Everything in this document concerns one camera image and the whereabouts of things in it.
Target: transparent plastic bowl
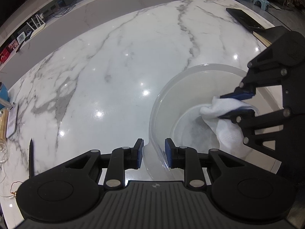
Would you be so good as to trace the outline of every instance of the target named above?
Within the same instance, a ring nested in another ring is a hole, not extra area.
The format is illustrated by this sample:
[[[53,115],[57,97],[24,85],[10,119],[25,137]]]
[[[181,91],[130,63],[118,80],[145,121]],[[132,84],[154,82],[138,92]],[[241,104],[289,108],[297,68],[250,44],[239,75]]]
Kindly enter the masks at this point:
[[[144,164],[153,180],[183,180],[183,170],[170,169],[167,165],[166,138],[172,138],[176,146],[193,147],[203,153],[219,148],[216,136],[200,119],[201,104],[211,103],[213,96],[233,92],[245,75],[245,71],[229,65],[205,64],[181,72],[164,86],[152,108],[149,143],[143,148]],[[258,88],[256,95],[246,102],[254,105],[261,115],[279,110],[266,88]],[[245,160],[272,173],[277,172],[281,163],[255,150]]]

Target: light blue stool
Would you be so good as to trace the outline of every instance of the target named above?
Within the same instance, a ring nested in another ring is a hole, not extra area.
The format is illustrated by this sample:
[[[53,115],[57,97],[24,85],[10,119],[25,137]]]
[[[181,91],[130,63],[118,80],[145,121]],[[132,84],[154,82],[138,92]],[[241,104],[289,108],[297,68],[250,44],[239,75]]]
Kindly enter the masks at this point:
[[[260,2],[260,4],[261,4],[260,9],[268,10],[270,2],[268,2],[267,0],[254,0],[253,5],[255,5],[255,3],[257,3],[257,2]]]

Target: white cable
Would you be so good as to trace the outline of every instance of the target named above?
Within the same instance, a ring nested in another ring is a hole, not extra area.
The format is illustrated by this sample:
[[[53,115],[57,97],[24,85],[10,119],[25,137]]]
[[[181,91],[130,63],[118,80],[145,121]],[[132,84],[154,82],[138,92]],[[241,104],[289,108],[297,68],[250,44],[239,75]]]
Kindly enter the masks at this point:
[[[27,22],[27,24],[30,26],[30,28],[34,31],[35,29]]]
[[[4,164],[9,159],[9,150],[8,150],[7,145],[6,145],[6,143],[4,141],[0,141],[0,152],[3,153],[3,156],[0,158],[0,174],[2,172],[2,169],[3,169],[3,172],[4,172],[4,178],[0,182],[0,184],[1,184],[4,181],[5,177],[6,177],[6,172],[5,172],[5,169],[4,169]],[[4,196],[4,195],[0,195],[0,196],[4,197],[4,198],[11,198],[14,195],[11,194],[10,196]]]

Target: smartphone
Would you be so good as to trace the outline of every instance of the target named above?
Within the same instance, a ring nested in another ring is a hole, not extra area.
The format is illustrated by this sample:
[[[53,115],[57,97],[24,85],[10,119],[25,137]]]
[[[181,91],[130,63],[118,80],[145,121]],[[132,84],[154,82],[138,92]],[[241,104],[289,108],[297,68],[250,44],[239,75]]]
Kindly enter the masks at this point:
[[[242,24],[250,32],[263,32],[266,30],[262,25],[260,25],[256,20],[254,20],[241,9],[226,8],[226,11],[228,11],[240,24]]]

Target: ribbed black surface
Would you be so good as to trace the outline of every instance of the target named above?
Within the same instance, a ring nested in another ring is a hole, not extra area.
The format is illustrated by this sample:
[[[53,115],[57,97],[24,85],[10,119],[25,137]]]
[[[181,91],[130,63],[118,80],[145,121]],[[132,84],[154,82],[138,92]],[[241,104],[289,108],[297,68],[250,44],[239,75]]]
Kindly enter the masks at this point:
[[[245,229],[259,227],[294,228],[284,220],[260,226],[233,221],[216,210],[203,192],[190,191],[182,182],[131,181],[123,190],[107,192],[102,202],[82,218],[61,224],[42,224],[26,220],[17,228]]]

